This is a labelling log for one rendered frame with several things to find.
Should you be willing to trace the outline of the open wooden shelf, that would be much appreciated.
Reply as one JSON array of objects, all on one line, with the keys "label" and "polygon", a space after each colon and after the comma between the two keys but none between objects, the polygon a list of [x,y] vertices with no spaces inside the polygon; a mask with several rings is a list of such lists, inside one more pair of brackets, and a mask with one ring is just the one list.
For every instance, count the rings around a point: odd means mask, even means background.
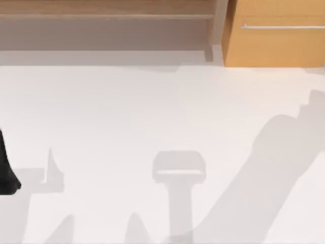
[{"label": "open wooden shelf", "polygon": [[219,65],[228,0],[0,0],[0,65]]}]

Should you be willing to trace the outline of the wooden cupboard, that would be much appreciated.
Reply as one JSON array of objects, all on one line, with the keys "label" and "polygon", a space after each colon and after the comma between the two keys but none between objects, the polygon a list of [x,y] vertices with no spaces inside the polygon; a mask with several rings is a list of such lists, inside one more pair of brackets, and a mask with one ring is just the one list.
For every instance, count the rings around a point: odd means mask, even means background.
[{"label": "wooden cupboard", "polygon": [[325,26],[325,0],[229,0],[222,35],[226,67],[325,66],[325,29],[241,29],[244,24]]}]

